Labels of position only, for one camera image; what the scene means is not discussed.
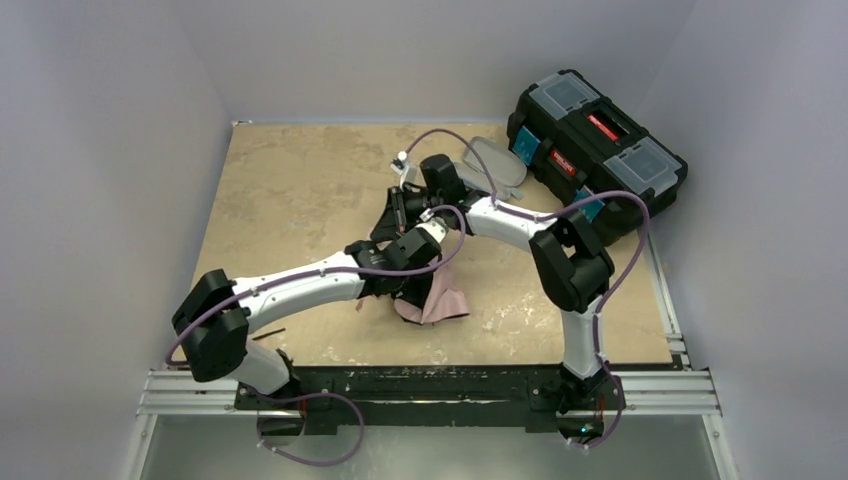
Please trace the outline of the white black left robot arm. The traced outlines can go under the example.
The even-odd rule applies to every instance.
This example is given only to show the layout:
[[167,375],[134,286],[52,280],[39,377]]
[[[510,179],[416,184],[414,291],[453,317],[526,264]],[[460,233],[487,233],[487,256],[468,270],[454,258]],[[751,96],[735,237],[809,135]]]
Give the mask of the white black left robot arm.
[[384,246],[357,241],[310,265],[258,277],[204,274],[172,318],[185,362],[198,383],[236,380],[272,395],[296,375],[289,357],[252,338],[286,316],[334,302],[397,293],[442,252],[440,220],[410,228]]

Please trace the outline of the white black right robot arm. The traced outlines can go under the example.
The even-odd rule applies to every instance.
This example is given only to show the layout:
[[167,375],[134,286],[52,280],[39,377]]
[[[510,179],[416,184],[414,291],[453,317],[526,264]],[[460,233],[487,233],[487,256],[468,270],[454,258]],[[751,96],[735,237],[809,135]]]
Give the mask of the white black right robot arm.
[[445,155],[430,156],[415,168],[400,152],[391,168],[400,183],[389,189],[371,240],[398,240],[420,225],[426,212],[439,215],[443,206],[457,208],[457,216],[442,219],[450,229],[496,240],[532,256],[543,292],[561,312],[565,394],[587,397],[609,379],[600,319],[615,267],[581,213],[553,215],[493,199],[467,187]]

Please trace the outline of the pink and black folding umbrella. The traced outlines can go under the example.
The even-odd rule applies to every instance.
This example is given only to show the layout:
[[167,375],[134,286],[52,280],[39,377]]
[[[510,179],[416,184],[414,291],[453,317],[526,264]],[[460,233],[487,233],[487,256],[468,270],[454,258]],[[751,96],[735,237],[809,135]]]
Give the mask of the pink and black folding umbrella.
[[448,265],[406,279],[402,288],[390,295],[394,312],[405,322],[432,325],[467,317],[471,309],[465,293],[456,285]]

